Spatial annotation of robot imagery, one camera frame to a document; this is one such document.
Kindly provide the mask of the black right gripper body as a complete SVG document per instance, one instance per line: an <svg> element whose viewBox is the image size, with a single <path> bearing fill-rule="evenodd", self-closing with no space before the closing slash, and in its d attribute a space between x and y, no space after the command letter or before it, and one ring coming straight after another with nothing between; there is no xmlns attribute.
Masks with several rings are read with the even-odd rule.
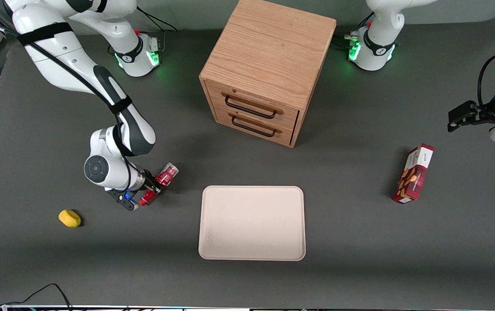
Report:
<svg viewBox="0 0 495 311"><path fill-rule="evenodd" d="M146 191L147 189L151 189L148 184L145 183L145 178L143 174L151 174L152 173L144 168L132 169L131 177L132 182L131 185L127 189L127 197L132 199L138 192Z"/></svg>

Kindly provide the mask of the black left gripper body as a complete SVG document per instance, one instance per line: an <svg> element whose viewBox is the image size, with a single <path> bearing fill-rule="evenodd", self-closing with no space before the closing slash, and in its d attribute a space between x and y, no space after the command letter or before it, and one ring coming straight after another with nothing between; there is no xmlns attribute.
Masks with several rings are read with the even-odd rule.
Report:
<svg viewBox="0 0 495 311"><path fill-rule="evenodd" d="M480 106L478 103L471 103L469 115L467 122L470 125L495 125L495 103L485 104L484 106Z"/></svg>

